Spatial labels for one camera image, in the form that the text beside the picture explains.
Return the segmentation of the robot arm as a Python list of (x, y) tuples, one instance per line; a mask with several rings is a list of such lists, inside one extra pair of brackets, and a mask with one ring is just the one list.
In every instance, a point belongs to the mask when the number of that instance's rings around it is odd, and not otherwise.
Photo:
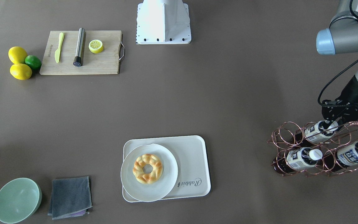
[[(321, 55), (358, 52), (358, 0), (341, 0), (327, 29), (317, 34), (316, 49)], [(343, 89), (339, 105), (358, 106), (358, 71)]]

